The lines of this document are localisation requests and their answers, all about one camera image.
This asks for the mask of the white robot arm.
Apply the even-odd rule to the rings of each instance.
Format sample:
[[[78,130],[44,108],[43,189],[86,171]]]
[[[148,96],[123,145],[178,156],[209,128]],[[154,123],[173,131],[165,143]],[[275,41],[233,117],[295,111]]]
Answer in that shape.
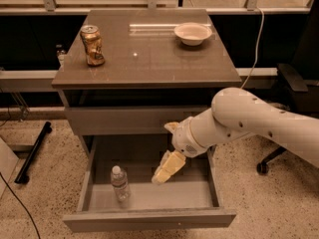
[[[208,110],[164,127],[172,134],[174,150],[163,155],[152,178],[154,184],[167,182],[187,158],[249,134],[266,137],[319,166],[319,119],[278,109],[244,89],[223,89]]]

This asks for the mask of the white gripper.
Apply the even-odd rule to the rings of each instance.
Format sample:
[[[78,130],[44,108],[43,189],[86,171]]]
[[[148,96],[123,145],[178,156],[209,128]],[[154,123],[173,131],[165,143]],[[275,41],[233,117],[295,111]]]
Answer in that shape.
[[[192,117],[189,117],[181,122],[173,121],[164,125],[164,128],[172,134],[172,145],[177,151],[167,150],[164,153],[152,183],[157,185],[166,183],[184,167],[186,157],[194,158],[207,151],[207,148],[197,143],[192,135],[191,121]]]

